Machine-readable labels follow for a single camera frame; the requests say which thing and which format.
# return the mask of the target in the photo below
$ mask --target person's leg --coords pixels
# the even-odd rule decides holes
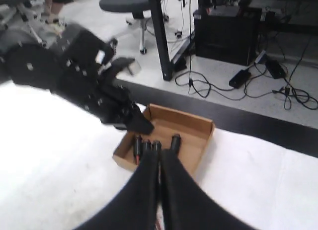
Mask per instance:
[[[51,14],[51,6],[52,6],[52,0],[44,0],[44,12],[43,15],[49,16]]]
[[[68,3],[70,0],[52,0],[51,12],[48,18],[48,23],[53,23],[59,18],[59,13],[61,12],[64,4]]]

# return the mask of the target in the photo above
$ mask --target gray floor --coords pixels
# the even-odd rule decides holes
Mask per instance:
[[[100,0],[78,0],[67,5],[62,11],[62,16],[67,20],[80,23],[102,40],[107,40],[112,36],[116,36],[119,40],[117,55],[132,56],[137,59],[142,67],[142,71],[135,77],[130,77],[127,74],[120,74],[118,78],[182,95],[189,95],[188,87],[179,87],[174,83],[174,80],[171,82],[163,81],[156,41],[153,35],[146,33],[146,47],[148,53],[146,55],[141,55],[139,52],[140,33],[138,29],[128,27],[125,22],[127,17],[131,17],[131,14],[103,12],[99,8],[99,1]],[[281,8],[285,5],[284,2],[272,1],[269,1],[268,4],[272,9]],[[177,51],[176,48],[182,44],[182,40],[176,42],[174,32],[177,29],[182,29],[182,27],[183,33],[187,34],[189,32],[189,0],[187,0],[187,5],[183,10],[181,10],[181,4],[178,0],[166,0],[165,4],[162,2],[162,6],[166,7],[164,9],[170,16],[170,22],[166,24],[166,34],[169,52],[173,55]],[[192,0],[192,10],[195,10],[196,8],[197,0]],[[293,9],[292,3],[288,3],[288,10],[290,9]],[[305,15],[308,12],[317,9],[318,8],[314,4],[302,5],[300,15],[295,16],[293,19],[298,23],[304,22],[304,20],[307,19],[307,16]],[[317,16],[310,17],[311,23],[317,23]],[[149,30],[152,30],[151,22],[149,22]],[[295,65],[295,61],[298,60],[299,55],[306,45],[308,36],[280,34],[278,40],[286,54],[287,61],[285,62],[285,65],[289,72],[291,72]],[[318,39],[313,38],[304,57],[304,62],[298,67],[292,82],[296,88],[304,89],[316,98],[318,98],[318,70],[312,66],[318,66],[316,65],[318,64],[317,46]],[[272,56],[282,60],[282,54],[277,44],[270,43],[268,51]],[[258,67],[260,70],[264,70],[263,65],[259,65]],[[193,57],[192,70],[204,74],[211,83],[218,87],[229,88],[229,80],[242,68],[244,67]],[[258,74],[255,68],[251,69],[251,72],[253,75]],[[184,77],[184,79],[180,81],[187,82],[187,80],[188,78]],[[257,96],[271,90],[278,90],[283,85],[284,82],[282,80],[260,77],[254,80],[248,87],[248,94]],[[243,90],[239,89],[223,94],[230,98],[239,98],[242,97]],[[197,94],[192,96],[194,98],[201,98]],[[258,99],[246,98],[242,101],[231,101],[212,91],[205,100],[318,129],[317,111],[307,110],[294,101],[292,109],[286,111],[283,107],[284,98],[279,95],[270,94]]]

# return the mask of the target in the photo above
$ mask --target chair seat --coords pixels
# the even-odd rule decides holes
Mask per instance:
[[[100,0],[102,10],[114,13],[138,13],[150,10],[148,0]]]

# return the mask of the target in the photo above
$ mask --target person's foot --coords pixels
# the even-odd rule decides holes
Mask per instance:
[[[60,35],[67,27],[66,22],[60,19],[54,19],[52,23],[46,21],[46,23],[53,29],[54,33],[56,33],[57,35]]]

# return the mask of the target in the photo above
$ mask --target black table leg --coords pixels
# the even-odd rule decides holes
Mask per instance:
[[[163,80],[170,81],[172,79],[173,74],[173,65],[170,62],[168,52],[167,38],[165,35],[163,15],[161,9],[161,0],[149,0],[149,3],[151,16],[154,24]]]
[[[211,0],[198,0],[199,7],[210,7]]]

